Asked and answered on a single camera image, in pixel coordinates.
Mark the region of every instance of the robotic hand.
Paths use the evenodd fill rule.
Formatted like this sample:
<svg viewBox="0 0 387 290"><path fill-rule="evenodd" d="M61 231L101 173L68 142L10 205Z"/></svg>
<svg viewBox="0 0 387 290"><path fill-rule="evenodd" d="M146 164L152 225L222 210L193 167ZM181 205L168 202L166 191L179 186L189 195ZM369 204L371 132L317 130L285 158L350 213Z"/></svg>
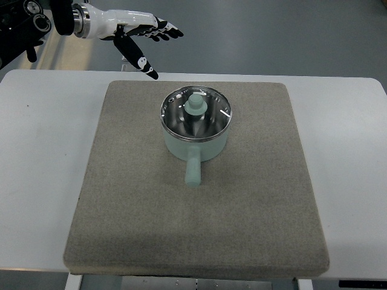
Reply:
<svg viewBox="0 0 387 290"><path fill-rule="evenodd" d="M157 79L158 74L131 36L144 36L154 41L183 36L171 23L150 13L101 11L89 3L72 4L71 0L0 0L0 69L24 51L29 61L36 61L34 47L42 44L41 38L51 30L51 22L43 14L42 7L53 12L59 34L112 40L135 68L153 79Z"/></svg>

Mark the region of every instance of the pot lid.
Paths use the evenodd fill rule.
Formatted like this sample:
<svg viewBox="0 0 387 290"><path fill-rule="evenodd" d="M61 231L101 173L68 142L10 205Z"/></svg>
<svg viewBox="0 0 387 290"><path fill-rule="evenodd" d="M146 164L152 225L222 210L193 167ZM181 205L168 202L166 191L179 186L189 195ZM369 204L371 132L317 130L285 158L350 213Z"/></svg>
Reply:
<svg viewBox="0 0 387 290"><path fill-rule="evenodd" d="M205 142L226 131L232 116L230 103L215 89L185 86L170 93L161 106L163 127L175 138Z"/></svg>

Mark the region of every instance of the white robotic hand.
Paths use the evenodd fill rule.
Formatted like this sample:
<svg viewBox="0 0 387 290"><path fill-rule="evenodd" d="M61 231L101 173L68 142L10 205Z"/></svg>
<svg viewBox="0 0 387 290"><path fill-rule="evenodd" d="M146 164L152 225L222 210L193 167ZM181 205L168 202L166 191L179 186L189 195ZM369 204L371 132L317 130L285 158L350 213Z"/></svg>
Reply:
<svg viewBox="0 0 387 290"><path fill-rule="evenodd" d="M129 10L102 11L90 4L74 4L74 34L81 38L98 37L113 40L114 45L135 68L153 79L158 74L146 60L141 49L131 36L144 36L154 41L169 40L183 36L183 33L168 21L153 14Z"/></svg>

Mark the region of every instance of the pot rim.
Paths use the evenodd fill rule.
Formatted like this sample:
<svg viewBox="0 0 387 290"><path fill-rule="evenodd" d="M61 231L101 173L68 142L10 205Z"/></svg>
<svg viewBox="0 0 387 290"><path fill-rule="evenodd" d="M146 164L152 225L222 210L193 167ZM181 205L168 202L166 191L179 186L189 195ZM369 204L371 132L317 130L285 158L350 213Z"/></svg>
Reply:
<svg viewBox="0 0 387 290"><path fill-rule="evenodd" d="M181 135L175 133L174 131L172 131L170 128L168 128L168 126L164 122L162 112L163 112L163 106L164 106L165 101L167 99L169 99L169 97L171 95L175 94L176 92L181 91L181 90L186 89L186 88L192 88L192 87L208 89L210 91L213 91L213 92L219 94L227 102L227 104L230 107L230 113L228 114L230 117L229 117L229 120L228 120L226 126L221 131L216 133L215 135L212 135L212 136L209 136L209 137L206 137L206 138L189 138L189 137L181 136ZM218 138L220 135L222 135L229 128L231 119L232 119L232 108L231 108L231 105L230 105L230 102L228 101L228 99L222 93L217 91L216 89L210 88L208 86L190 85L190 86L183 86L180 89L176 89L176 90L174 90L173 92L171 92L170 94L167 95L167 97L163 100L163 102L161 104L161 107L160 107L160 120L161 120L161 124L163 125L165 131L168 132L169 135L172 135L173 137L175 137L176 139L179 139L179 140L182 140L182 141L186 141L186 142L191 142L191 143L203 143L203 142L208 142L208 141L211 141L211 140L214 140L214 139Z"/></svg>

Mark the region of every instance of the pot handle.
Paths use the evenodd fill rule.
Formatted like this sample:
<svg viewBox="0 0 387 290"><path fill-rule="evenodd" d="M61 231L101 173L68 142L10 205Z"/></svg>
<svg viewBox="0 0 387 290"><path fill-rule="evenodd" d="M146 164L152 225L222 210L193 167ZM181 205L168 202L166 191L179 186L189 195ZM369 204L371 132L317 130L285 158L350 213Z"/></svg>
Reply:
<svg viewBox="0 0 387 290"><path fill-rule="evenodd" d="M189 187L198 187L201 182L200 148L198 146L188 147L186 184Z"/></svg>

